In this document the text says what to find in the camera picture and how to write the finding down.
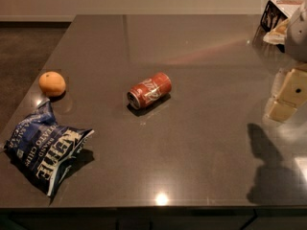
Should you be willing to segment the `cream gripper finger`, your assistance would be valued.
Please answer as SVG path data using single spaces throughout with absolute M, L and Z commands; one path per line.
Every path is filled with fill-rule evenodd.
M 294 68 L 287 72 L 277 96 L 272 95 L 269 98 L 267 116 L 283 123 L 290 119 L 306 102 L 307 72 Z
M 279 90 L 281 89 L 282 84 L 286 78 L 286 74 L 287 74 L 287 70 L 280 68 L 277 74 L 275 75 L 275 78 L 272 84 L 272 95 L 274 97 L 276 97 L 277 94 L 279 93 Z

